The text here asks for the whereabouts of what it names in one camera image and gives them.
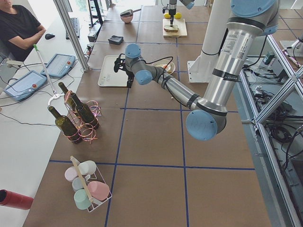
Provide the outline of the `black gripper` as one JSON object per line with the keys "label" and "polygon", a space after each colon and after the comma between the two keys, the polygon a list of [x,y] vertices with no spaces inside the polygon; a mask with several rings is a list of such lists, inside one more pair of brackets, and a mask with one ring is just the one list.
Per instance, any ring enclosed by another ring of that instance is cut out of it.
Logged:
{"label": "black gripper", "polygon": [[127,88],[132,88],[132,84],[134,81],[134,74],[126,69],[126,62],[125,59],[121,58],[123,55],[123,53],[119,54],[119,56],[116,58],[115,62],[114,62],[114,72],[118,73],[119,70],[126,72],[127,76],[128,76],[128,80],[127,80]]}
{"label": "black gripper", "polygon": [[162,7],[162,13],[164,14],[166,11],[168,11],[168,14],[170,15],[170,26],[173,26],[173,20],[174,16],[176,14],[177,10],[177,4],[169,3],[166,6]]}

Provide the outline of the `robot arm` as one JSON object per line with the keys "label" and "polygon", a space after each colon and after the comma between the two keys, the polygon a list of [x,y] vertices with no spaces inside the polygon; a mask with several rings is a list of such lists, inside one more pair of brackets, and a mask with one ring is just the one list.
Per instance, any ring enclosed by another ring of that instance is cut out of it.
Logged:
{"label": "robot arm", "polygon": [[[191,9],[194,6],[193,0],[179,0],[187,9]],[[162,7],[162,13],[168,11],[170,16],[170,27],[173,27],[174,16],[177,11],[177,0],[169,0],[169,3]]]}
{"label": "robot arm", "polygon": [[141,56],[140,46],[129,44],[125,58],[118,57],[114,71],[125,71],[140,85],[155,81],[191,113],[187,116],[188,133],[197,140],[210,140],[226,126],[227,101],[238,81],[249,49],[258,36],[270,35],[278,26],[278,0],[232,0],[227,19],[227,36],[203,97],[194,93],[163,67],[150,66]]}

